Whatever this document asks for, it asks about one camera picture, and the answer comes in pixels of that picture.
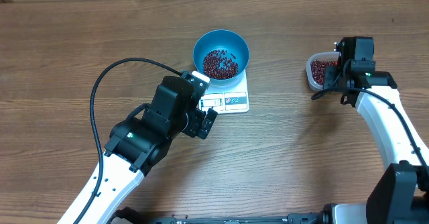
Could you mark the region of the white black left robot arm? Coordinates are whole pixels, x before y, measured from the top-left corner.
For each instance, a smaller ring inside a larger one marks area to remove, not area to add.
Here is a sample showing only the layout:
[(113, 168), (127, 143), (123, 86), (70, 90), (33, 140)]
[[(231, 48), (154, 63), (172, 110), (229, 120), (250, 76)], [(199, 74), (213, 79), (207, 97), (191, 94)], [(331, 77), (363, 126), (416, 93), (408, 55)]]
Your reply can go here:
[(209, 85), (209, 77), (198, 72), (164, 77), (152, 102), (138, 106), (111, 130), (101, 161), (60, 222), (107, 223), (179, 133), (205, 139), (217, 112), (197, 105)]

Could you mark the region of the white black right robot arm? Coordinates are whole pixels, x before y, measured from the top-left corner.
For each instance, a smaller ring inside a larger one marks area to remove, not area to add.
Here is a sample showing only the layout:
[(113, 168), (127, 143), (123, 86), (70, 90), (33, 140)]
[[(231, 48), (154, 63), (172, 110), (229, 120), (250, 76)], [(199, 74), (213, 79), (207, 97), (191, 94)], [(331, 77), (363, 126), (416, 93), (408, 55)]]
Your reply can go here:
[(323, 89), (313, 97), (340, 93), (340, 102), (356, 108), (368, 125), (385, 172), (365, 203), (336, 204), (331, 223), (427, 223), (428, 147), (400, 100), (392, 75), (377, 71), (371, 37), (344, 37), (335, 44), (339, 57), (329, 67)]

